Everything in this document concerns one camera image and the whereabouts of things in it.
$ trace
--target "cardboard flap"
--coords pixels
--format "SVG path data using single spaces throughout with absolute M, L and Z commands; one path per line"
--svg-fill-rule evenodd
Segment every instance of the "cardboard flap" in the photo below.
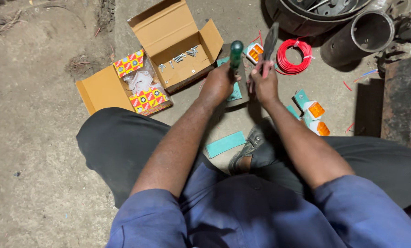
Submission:
M 219 55 L 221 51 L 222 45 L 224 44 L 224 40 L 222 39 L 221 35 L 219 34 L 218 29 L 215 26 L 213 20 L 209 20 L 206 25 L 199 31 L 205 45 L 210 52 L 210 55 L 213 57 L 214 60 Z
M 185 0 L 164 0 L 127 22 L 150 57 L 198 32 Z
M 90 115 L 109 107 L 134 111 L 113 65 L 75 84 Z

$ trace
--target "dirt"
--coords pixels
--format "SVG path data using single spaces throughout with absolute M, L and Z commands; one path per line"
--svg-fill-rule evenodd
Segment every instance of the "dirt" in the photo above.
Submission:
M 75 140 L 89 116 L 75 82 L 116 59 L 114 2 L 86 3 L 0 5 L 0 28 L 21 10 L 0 33 L 0 247 L 106 244 L 116 210 Z

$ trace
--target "cardboard box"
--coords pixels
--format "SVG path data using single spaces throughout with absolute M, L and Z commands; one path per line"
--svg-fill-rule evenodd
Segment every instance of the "cardboard box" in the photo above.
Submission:
M 129 90 L 129 85 L 122 78 L 118 77 L 115 65 L 110 65 L 87 79 L 77 81 L 75 85 L 90 115 L 109 107 L 120 107 L 136 112 L 130 101 L 130 97 L 133 94 Z M 164 89 L 161 88 L 160 92 L 164 95 L 164 104 L 161 104 L 163 102 L 158 104 L 152 102 L 151 106 L 153 108 L 144 112 L 146 115 L 173 104 L 170 97 L 164 92 Z
M 115 70 L 118 77 L 121 78 L 131 73 L 134 70 L 138 70 L 143 66 L 144 50 L 141 49 L 134 54 L 129 54 L 127 57 L 118 60 L 114 63 Z
M 213 70 L 224 43 L 213 20 L 198 30 L 185 0 L 164 0 L 127 22 L 168 93 Z M 179 63 L 172 62 L 172 69 L 169 61 L 196 45 L 196 57 L 187 55 Z M 160 64 L 166 66 L 164 72 L 158 68 Z
M 164 89 L 153 86 L 149 87 L 148 90 L 133 94 L 129 99 L 135 112 L 145 116 L 173 105 Z

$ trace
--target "person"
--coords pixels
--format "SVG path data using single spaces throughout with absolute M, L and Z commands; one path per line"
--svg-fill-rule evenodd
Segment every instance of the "person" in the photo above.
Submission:
M 106 247 L 411 247 L 411 149 L 316 135 L 279 100 L 272 61 L 263 67 L 251 75 L 274 127 L 251 130 L 232 176 L 199 151 L 233 90 L 228 63 L 172 127 L 120 108 L 83 124 L 80 150 L 119 208 Z

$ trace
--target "red and yellow checkered packaging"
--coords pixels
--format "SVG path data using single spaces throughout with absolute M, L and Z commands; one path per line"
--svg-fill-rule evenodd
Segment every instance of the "red and yellow checkered packaging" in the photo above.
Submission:
M 118 60 L 114 63 L 115 70 L 117 71 L 118 77 L 122 77 L 134 70 L 137 70 L 143 66 L 144 61 L 144 50 L 141 49 L 134 54 Z
M 173 105 L 167 93 L 162 88 L 154 86 L 131 95 L 129 99 L 135 111 L 145 116 Z

